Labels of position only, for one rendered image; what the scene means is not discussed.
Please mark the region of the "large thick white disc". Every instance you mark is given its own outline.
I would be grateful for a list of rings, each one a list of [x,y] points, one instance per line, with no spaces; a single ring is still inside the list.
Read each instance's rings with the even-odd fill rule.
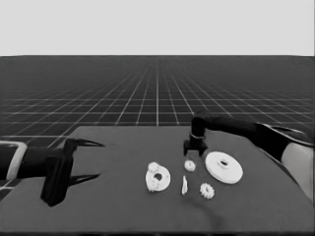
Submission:
[[[208,172],[225,184],[236,184],[243,176],[240,163],[231,155],[222,151],[211,151],[206,155]]]

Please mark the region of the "white round carrier with pins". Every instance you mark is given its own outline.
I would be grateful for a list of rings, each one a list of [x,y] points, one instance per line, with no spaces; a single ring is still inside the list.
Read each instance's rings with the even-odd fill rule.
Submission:
[[[146,184],[149,180],[151,179],[156,179],[159,180],[159,190],[158,192],[164,191],[170,184],[171,177],[170,177],[170,172],[168,171],[167,168],[164,166],[160,165],[159,170],[156,173],[152,173],[147,171],[146,173]]]

